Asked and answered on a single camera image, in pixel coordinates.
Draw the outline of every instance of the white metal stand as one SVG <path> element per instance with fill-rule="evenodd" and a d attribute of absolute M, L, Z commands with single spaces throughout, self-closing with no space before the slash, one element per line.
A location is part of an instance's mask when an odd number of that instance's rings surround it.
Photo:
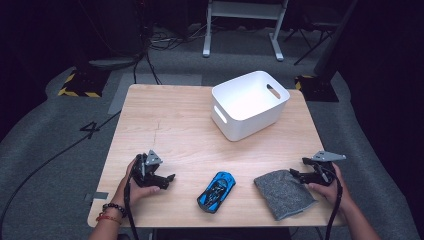
<path fill-rule="evenodd" d="M 277 20 L 274 33 L 269 33 L 269 38 L 274 48 L 275 57 L 278 61 L 283 61 L 284 57 L 277 42 L 277 37 L 284 19 L 284 14 L 286 13 L 287 2 L 288 0 L 283 0 L 282 4 L 260 4 L 209 0 L 203 56 L 210 56 L 212 16 L 255 18 Z"/>

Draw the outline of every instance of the gray cloth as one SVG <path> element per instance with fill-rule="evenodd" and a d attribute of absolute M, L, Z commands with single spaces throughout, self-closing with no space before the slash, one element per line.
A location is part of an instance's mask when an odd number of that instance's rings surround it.
<path fill-rule="evenodd" d="M 278 170 L 254 179 L 276 221 L 298 214 L 317 201 L 288 170 Z"/>

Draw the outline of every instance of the gray floor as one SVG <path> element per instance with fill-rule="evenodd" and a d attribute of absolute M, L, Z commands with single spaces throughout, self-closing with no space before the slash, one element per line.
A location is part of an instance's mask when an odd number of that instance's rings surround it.
<path fill-rule="evenodd" d="M 307 51 L 300 34 L 283 42 L 288 33 L 281 32 L 279 42 L 285 60 L 277 62 L 268 32 L 272 29 L 218 32 L 212 37 L 209 58 L 202 57 L 203 38 L 199 38 L 173 50 L 150 50 L 150 59 L 157 74 L 173 75 L 176 79 L 184 75 L 193 79 L 194 76 L 196 79 L 170 84 L 196 85 L 200 81 L 203 86 L 214 86 L 263 70 L 284 87 L 293 89 L 295 76 L 314 74 L 313 68 L 325 46 L 293 66 Z M 307 33 L 307 36 L 316 39 L 314 33 Z M 64 69 L 50 81 L 46 88 L 48 100 L 28 113 L 0 143 L 2 210 L 31 172 L 84 136 L 85 133 L 79 131 L 81 127 L 92 121 L 101 124 L 116 112 L 122 104 L 122 98 L 117 99 L 116 93 L 122 81 L 128 81 L 132 67 L 113 71 L 101 98 L 58 96 L 71 71 L 72 68 Z M 145 60 L 140 62 L 136 73 L 139 83 L 151 81 L 148 80 L 151 71 Z M 307 103 L 325 150 L 348 157 L 339 164 L 345 180 L 354 199 L 383 239 L 419 239 L 405 198 L 361 131 L 350 105 L 349 89 L 338 73 L 332 79 L 332 85 L 340 102 Z M 8 208 L 3 223 L 4 239 L 87 238 L 91 232 L 87 225 L 90 209 L 87 194 L 96 191 L 118 118 L 104 125 L 91 139 L 52 160 L 29 179 Z M 150 229 L 138 231 L 142 239 L 148 239 Z M 346 227 L 333 228 L 332 239 L 349 238 Z M 315 228 L 302 227 L 293 239 L 319 237 Z"/>

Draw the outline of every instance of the bracelet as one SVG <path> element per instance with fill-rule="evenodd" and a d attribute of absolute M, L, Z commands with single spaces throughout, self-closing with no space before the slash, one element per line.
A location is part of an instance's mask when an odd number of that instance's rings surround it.
<path fill-rule="evenodd" d="M 106 211 L 106 208 L 110 207 L 118 209 L 122 213 L 122 218 L 125 218 L 127 216 L 127 211 L 125 210 L 125 208 L 115 203 L 106 203 L 105 205 L 103 205 L 103 212 Z"/>
<path fill-rule="evenodd" d="M 96 218 L 96 221 L 97 222 L 100 221 L 100 220 L 102 220 L 102 219 L 108 219 L 108 220 L 112 220 L 112 221 L 115 221 L 115 222 L 119 223 L 119 225 L 122 224 L 122 222 L 119 221 L 118 219 L 116 219 L 114 217 L 111 217 L 111 216 L 103 215 L 103 214 L 104 214 L 104 212 L 99 213 L 99 216 Z"/>

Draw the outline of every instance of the white plastic bin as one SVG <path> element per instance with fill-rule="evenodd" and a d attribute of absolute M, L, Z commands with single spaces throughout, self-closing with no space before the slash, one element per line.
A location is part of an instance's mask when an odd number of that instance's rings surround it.
<path fill-rule="evenodd" d="M 241 140 L 281 115 L 289 92 L 264 71 L 252 72 L 212 88 L 212 119 L 230 141 Z"/>

